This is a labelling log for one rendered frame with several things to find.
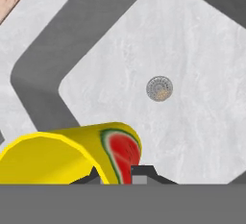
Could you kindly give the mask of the yellow cup with watermelon print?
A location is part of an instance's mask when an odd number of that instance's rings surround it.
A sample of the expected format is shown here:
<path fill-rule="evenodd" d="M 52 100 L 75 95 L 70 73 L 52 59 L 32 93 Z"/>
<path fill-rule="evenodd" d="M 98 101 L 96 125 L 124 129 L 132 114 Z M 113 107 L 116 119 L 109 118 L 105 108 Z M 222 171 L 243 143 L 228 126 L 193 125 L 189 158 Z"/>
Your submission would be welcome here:
<path fill-rule="evenodd" d="M 95 170 L 105 185 L 128 185 L 142 144 L 121 122 L 36 132 L 0 152 L 0 185 L 68 185 Z"/>

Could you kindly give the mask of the round metal sink drain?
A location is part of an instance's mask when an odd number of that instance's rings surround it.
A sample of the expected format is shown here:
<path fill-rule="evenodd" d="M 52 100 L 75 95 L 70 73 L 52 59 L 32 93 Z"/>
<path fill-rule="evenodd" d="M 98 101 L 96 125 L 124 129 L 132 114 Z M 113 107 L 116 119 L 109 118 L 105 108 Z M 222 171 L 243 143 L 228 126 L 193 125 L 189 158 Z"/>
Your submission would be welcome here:
<path fill-rule="evenodd" d="M 156 102 L 165 101 L 172 95 L 172 92 L 172 82 L 164 76 L 155 76 L 146 85 L 148 97 Z"/>

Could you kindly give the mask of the grey marble sink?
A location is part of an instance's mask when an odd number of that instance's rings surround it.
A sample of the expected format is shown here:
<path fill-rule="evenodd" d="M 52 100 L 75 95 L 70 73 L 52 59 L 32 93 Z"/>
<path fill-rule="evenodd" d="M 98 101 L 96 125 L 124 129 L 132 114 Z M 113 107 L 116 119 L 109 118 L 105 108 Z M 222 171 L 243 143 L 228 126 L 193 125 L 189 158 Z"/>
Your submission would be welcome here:
<path fill-rule="evenodd" d="M 163 102 L 155 76 L 173 85 Z M 178 183 L 246 172 L 246 0 L 68 0 L 11 82 L 40 131 L 120 121 Z"/>

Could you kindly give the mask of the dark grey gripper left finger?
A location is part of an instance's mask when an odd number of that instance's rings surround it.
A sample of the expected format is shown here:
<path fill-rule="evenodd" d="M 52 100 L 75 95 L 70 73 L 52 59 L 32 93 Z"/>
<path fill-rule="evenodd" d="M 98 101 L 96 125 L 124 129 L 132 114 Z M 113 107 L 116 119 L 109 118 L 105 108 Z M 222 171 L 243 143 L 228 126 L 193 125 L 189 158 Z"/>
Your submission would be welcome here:
<path fill-rule="evenodd" d="M 103 179 L 105 172 L 93 166 L 90 173 L 83 178 L 75 180 L 72 182 L 73 185 L 104 185 L 105 181 Z"/>

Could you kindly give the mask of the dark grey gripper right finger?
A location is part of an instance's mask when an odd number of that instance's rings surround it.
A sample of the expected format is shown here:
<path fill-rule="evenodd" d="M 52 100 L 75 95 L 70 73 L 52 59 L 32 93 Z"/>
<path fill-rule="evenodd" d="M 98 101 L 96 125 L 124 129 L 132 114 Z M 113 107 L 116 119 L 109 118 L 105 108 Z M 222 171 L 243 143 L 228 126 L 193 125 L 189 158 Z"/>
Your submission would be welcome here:
<path fill-rule="evenodd" d="M 133 185 L 175 185 L 175 182 L 159 175 L 153 165 L 132 165 Z"/>

